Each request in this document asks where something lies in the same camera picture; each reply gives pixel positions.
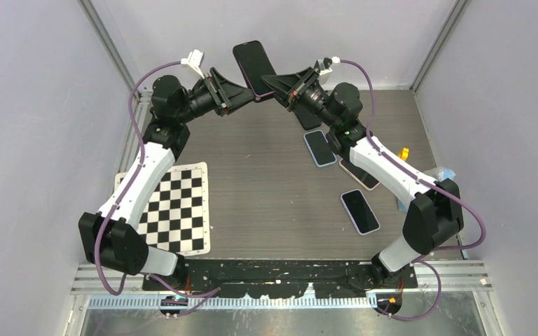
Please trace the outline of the phone with blue case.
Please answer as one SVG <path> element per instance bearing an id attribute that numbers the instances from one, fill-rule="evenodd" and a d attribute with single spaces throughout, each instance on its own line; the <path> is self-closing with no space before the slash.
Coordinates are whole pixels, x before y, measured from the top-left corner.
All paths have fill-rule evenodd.
<path id="1" fill-rule="evenodd" d="M 327 167 L 336 163 L 336 156 L 329 148 L 325 134 L 322 130 L 316 129 L 307 132 L 304 134 L 303 138 L 317 167 Z"/>

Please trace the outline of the phone with pink case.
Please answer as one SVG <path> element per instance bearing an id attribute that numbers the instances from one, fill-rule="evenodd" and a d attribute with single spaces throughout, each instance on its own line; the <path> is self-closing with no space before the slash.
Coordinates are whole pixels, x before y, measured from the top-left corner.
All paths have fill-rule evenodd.
<path id="1" fill-rule="evenodd" d="M 348 175 L 350 175 L 361 187 L 370 191 L 380 185 L 378 179 L 367 173 L 361 168 L 358 168 L 348 161 L 340 159 L 339 167 L 342 168 Z"/>

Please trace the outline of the phone with lilac case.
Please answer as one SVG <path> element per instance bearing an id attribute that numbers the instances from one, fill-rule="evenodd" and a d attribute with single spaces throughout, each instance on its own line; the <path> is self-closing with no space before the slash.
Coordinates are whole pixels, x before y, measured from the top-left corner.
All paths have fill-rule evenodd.
<path id="1" fill-rule="evenodd" d="M 359 235 L 368 235 L 380 229 L 380 223 L 360 189 L 344 192 L 340 200 Z"/>

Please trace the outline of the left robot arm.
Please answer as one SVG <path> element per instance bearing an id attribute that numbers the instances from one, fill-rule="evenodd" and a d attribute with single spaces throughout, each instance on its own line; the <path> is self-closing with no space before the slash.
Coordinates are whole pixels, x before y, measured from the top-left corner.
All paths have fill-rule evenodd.
<path id="1" fill-rule="evenodd" d="M 144 148 L 113 195 L 97 213 L 84 213 L 78 228 L 86 258 L 125 274 L 154 273 L 171 290 L 180 289 L 187 272 L 180 257 L 149 246 L 137 232 L 154 190 L 181 155 L 190 136 L 188 122 L 213 111 L 227 116 L 254 101 L 252 90 L 235 84 L 215 68 L 187 90 L 176 76 L 153 82 L 151 113 Z"/>

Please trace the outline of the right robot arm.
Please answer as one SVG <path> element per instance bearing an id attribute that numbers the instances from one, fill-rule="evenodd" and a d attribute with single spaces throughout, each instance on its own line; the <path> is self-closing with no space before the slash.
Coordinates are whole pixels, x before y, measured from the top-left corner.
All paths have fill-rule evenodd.
<path id="1" fill-rule="evenodd" d="M 372 259 L 376 284 L 390 287 L 402 267 L 433 252 L 464 227 L 457 184 L 435 180 L 382 145 L 359 120 L 363 104 L 356 86 L 339 83 L 327 93 L 313 68 L 263 75 L 261 80 L 283 107 L 310 112 L 329 126 L 331 150 L 376 178 L 407 208 L 401 235 Z"/>

